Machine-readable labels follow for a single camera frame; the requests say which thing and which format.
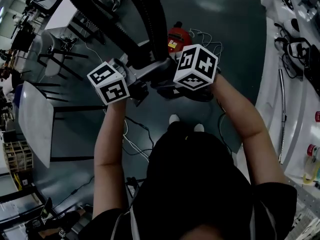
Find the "red vacuum cleaner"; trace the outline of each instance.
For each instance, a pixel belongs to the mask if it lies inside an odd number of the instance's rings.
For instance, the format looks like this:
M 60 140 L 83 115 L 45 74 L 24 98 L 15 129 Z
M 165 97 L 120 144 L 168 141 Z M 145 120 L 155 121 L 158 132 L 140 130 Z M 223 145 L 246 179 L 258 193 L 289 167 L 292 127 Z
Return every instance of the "red vacuum cleaner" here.
M 182 22 L 178 21 L 168 33 L 169 53 L 181 52 L 185 46 L 192 45 L 192 40 L 187 31 L 182 27 Z

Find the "white sneaker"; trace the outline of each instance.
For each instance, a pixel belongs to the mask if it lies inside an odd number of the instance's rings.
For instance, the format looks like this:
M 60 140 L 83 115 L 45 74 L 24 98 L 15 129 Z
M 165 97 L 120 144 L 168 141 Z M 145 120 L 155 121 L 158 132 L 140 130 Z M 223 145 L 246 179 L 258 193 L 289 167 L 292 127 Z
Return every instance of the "white sneaker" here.
M 173 122 L 180 122 L 180 118 L 176 114 L 172 114 L 169 118 L 169 125 L 171 125 Z
M 194 132 L 202 132 L 204 133 L 205 132 L 205 128 L 204 126 L 201 124 L 201 123 L 198 123 L 194 129 L 193 129 Z

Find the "yellow cable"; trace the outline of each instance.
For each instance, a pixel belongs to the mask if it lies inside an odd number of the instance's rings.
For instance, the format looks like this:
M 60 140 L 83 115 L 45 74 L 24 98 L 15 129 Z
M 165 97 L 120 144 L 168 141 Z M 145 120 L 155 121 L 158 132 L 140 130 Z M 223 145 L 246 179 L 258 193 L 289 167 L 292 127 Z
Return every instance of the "yellow cable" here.
M 21 186 L 21 184 L 20 184 L 20 179 L 19 179 L 19 177 L 18 177 L 17 174 L 13 174 L 13 175 L 14 175 L 14 178 L 15 178 L 16 183 L 18 183 L 18 185 L 19 185 L 18 191 L 21 191 L 21 190 L 22 190 L 22 186 Z

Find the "bottle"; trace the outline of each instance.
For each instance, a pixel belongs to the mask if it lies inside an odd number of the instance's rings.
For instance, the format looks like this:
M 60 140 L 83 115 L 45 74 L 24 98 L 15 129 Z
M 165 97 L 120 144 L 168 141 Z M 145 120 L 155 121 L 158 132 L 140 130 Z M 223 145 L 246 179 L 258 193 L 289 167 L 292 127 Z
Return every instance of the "bottle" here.
M 320 181 L 320 147 L 309 145 L 305 161 L 303 184 L 311 184 Z
M 307 149 L 307 155 L 320 161 L 320 147 L 310 144 Z

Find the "white cube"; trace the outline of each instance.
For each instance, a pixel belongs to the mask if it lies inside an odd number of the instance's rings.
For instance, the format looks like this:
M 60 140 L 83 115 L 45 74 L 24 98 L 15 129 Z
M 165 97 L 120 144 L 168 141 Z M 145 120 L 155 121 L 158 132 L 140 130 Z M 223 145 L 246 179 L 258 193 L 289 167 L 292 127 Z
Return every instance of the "white cube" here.
M 185 46 L 173 82 L 192 91 L 214 82 L 218 57 L 200 44 Z
M 107 62 L 95 68 L 87 77 L 106 105 L 130 96 L 123 75 Z

